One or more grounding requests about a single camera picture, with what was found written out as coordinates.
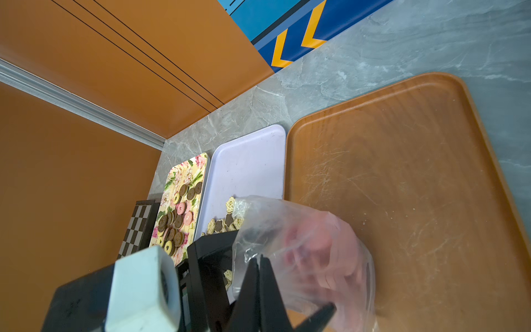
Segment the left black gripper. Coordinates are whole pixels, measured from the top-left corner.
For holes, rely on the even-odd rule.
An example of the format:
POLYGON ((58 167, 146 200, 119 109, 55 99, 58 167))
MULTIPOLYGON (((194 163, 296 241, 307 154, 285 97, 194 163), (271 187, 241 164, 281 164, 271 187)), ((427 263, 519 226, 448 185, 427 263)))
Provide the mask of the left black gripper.
MULTIPOLYGON (((188 258, 177 267, 181 288, 180 331, 225 331, 232 315, 224 272, 232 268, 237 231, 207 235, 188 247, 188 258)), ((296 332, 322 332, 336 313, 329 302, 295 327, 296 332)))

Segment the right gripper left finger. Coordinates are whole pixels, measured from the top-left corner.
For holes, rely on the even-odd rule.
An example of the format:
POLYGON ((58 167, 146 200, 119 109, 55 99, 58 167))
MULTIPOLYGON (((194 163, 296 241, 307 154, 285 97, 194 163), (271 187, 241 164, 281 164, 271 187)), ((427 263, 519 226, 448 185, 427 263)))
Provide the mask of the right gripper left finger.
POLYGON ((259 265, 252 258, 226 331, 259 331, 260 321, 259 265))

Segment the ziploc bag pink cookies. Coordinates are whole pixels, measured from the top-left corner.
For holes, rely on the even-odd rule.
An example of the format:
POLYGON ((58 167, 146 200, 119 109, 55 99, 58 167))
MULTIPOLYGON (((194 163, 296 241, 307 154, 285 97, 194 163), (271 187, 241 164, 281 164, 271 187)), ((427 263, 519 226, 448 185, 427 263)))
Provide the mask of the ziploc bag pink cookies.
POLYGON ((232 294, 239 298, 247 265, 267 257, 284 306, 301 317, 332 302, 334 331, 378 331, 371 253, 352 227, 330 212, 280 199, 236 199, 241 222, 232 245, 232 294))

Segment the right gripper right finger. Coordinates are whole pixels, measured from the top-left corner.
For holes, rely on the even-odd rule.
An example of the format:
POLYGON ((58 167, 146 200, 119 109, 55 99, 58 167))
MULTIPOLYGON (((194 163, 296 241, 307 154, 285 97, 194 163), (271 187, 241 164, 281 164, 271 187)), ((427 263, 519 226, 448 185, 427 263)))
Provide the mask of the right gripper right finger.
POLYGON ((261 331, 294 331, 283 305, 272 264, 264 256, 259 260, 259 303, 261 331))

